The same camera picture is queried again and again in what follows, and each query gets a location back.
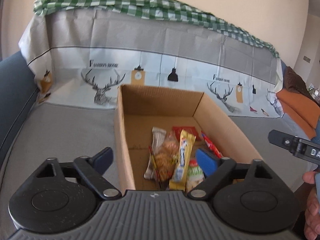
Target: metal screw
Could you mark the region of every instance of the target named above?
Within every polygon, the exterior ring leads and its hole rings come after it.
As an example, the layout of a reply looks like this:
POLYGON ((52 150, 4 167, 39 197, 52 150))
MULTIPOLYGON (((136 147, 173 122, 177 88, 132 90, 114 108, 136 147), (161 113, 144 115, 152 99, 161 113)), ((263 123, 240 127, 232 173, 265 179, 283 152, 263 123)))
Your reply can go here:
POLYGON ((205 195, 207 195, 207 193, 204 190, 201 189, 195 189, 191 191, 191 196, 195 197, 195 198, 202 198, 205 195))
POLYGON ((115 197, 119 194, 119 191, 117 191, 116 189, 114 188, 108 188, 106 190, 103 191, 103 194, 106 196, 106 197, 115 197))

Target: finger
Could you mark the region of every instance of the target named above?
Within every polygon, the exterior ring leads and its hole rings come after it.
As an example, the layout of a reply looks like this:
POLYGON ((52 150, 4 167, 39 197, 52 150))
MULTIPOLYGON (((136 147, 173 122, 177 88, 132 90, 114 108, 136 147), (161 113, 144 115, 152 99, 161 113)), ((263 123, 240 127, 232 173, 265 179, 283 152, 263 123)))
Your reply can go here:
POLYGON ((318 172, 316 171, 309 171, 309 172, 306 172, 305 174, 303 174, 302 176, 302 179, 304 182, 306 183, 309 183, 309 184, 315 184, 315 175, 317 174, 318 172))
POLYGON ((307 199, 307 209, 313 216, 315 216, 319 212, 320 204, 318 202, 316 188, 313 188, 310 191, 310 194, 307 199))
POLYGON ((320 234, 320 215, 311 215, 308 209, 305 212, 306 224, 317 234, 320 234))
POLYGON ((304 227, 304 235, 308 240, 315 240, 318 236, 307 224, 304 227))

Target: round black disc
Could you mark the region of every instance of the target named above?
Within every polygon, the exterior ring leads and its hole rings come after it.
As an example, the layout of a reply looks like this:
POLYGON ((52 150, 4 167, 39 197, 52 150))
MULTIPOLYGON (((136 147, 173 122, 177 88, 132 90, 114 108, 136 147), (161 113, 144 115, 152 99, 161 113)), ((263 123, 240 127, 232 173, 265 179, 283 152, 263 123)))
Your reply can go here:
POLYGON ((289 189, 268 183, 240 182, 215 195, 213 208, 227 224, 253 234, 270 234, 295 223, 299 205, 289 189))
POLYGON ((17 191, 9 202, 11 217, 23 229, 42 234, 65 232, 94 212, 96 199, 86 187, 66 180, 41 180, 17 191))

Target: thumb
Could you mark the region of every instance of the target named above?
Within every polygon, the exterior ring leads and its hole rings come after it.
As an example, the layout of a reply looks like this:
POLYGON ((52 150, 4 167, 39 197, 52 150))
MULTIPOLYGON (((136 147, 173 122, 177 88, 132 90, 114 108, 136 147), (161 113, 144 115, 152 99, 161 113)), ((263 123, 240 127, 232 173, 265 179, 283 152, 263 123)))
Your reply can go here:
POLYGON ((305 174, 303 174, 302 176, 302 179, 304 182, 306 183, 309 183, 309 184, 315 184, 315 175, 317 174, 318 172, 316 171, 309 171, 309 172, 306 172, 305 174))

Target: green checkered cloth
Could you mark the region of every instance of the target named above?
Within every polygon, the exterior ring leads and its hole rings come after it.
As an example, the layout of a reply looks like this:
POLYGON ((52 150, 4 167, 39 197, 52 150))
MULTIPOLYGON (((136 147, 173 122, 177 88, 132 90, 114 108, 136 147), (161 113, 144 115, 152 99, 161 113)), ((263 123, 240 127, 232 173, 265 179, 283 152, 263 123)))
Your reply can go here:
POLYGON ((33 11, 37 15, 48 15, 59 10, 93 7, 142 19, 185 22, 203 26, 251 46, 266 47, 274 57, 279 58, 279 53, 271 43, 264 42, 244 29, 215 17, 211 13, 176 0, 36 0, 33 11))

